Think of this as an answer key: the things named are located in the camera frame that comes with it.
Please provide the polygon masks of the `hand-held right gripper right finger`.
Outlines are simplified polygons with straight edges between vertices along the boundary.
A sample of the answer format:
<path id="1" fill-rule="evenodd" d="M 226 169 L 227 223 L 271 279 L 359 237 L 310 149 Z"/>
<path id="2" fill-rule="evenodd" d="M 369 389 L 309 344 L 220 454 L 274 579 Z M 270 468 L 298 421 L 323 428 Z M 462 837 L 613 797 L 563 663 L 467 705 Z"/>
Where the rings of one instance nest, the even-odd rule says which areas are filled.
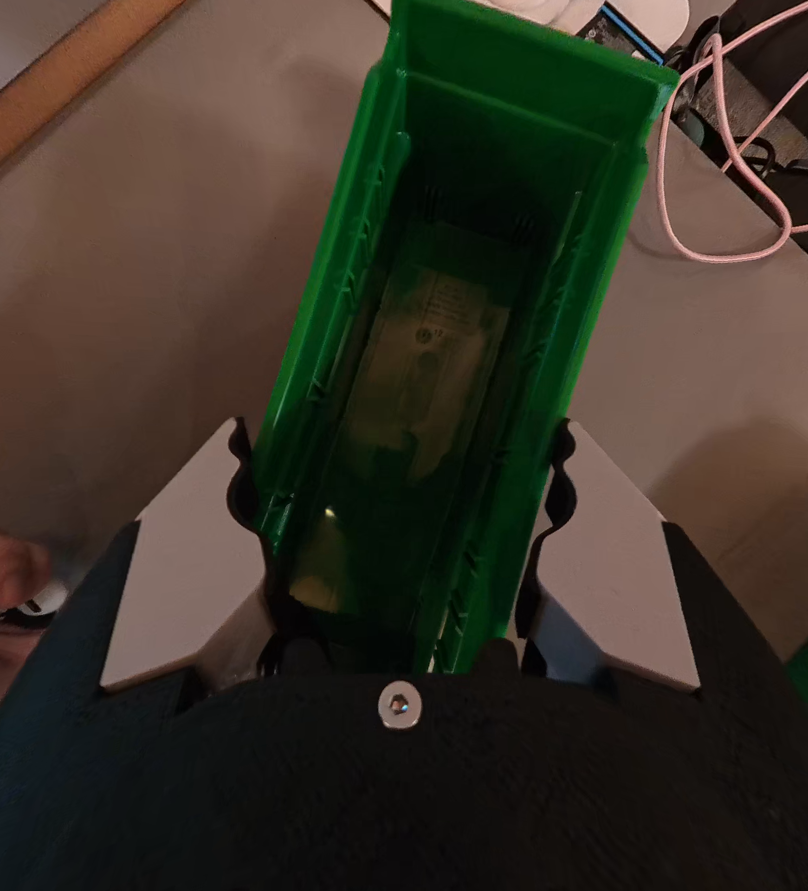
<path id="1" fill-rule="evenodd" d="M 592 685 L 620 669 L 699 689 L 664 518 L 574 420 L 554 434 L 515 631 L 525 674 Z"/>

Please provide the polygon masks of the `black box with blue edge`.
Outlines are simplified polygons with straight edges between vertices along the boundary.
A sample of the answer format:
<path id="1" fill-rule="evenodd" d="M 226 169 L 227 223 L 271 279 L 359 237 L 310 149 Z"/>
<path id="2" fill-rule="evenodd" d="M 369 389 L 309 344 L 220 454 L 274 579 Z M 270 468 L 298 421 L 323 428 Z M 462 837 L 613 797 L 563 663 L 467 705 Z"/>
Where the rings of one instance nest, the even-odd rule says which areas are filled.
<path id="1" fill-rule="evenodd" d="M 578 36 L 636 59 L 658 65 L 665 63 L 664 53 L 607 3 L 578 32 Z"/>

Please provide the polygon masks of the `white document stand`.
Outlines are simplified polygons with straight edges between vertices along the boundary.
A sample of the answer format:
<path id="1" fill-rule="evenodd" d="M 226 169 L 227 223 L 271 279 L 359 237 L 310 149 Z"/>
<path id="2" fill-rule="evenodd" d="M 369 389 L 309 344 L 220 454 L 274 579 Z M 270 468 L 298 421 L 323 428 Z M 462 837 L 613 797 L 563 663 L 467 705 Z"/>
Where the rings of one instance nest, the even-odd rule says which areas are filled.
<path id="1" fill-rule="evenodd" d="M 688 1 L 492 1 L 506 13 L 576 36 L 609 8 L 655 50 L 669 49 L 688 24 Z"/>

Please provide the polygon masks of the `wood-edged side table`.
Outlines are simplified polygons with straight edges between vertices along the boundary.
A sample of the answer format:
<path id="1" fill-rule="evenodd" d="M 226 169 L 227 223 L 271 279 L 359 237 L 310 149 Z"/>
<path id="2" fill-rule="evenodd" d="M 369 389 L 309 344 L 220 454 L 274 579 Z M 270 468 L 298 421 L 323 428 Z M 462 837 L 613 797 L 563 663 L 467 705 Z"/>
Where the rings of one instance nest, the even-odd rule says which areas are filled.
<path id="1" fill-rule="evenodd" d="M 18 73 L 0 90 L 0 167 L 184 4 L 104 2 Z"/>

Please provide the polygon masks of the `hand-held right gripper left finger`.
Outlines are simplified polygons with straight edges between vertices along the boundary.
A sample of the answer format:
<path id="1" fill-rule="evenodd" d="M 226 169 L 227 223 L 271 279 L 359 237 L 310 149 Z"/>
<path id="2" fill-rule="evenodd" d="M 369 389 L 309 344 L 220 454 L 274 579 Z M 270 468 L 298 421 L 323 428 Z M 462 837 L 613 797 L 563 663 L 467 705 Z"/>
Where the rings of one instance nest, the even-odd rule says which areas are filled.
<path id="1" fill-rule="evenodd" d="M 254 681 L 276 633 L 270 547 L 244 418 L 225 421 L 139 514 L 100 678 L 114 693 L 192 669 L 208 692 Z"/>

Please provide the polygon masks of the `person's left hand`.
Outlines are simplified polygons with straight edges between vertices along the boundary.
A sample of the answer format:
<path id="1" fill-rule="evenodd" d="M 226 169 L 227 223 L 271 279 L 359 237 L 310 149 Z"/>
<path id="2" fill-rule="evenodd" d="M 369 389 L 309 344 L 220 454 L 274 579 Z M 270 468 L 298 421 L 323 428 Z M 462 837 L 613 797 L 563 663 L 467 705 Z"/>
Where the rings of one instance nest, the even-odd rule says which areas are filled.
<path id="1" fill-rule="evenodd" d="M 0 610 L 20 607 L 39 595 L 52 578 L 48 551 L 0 530 Z"/>

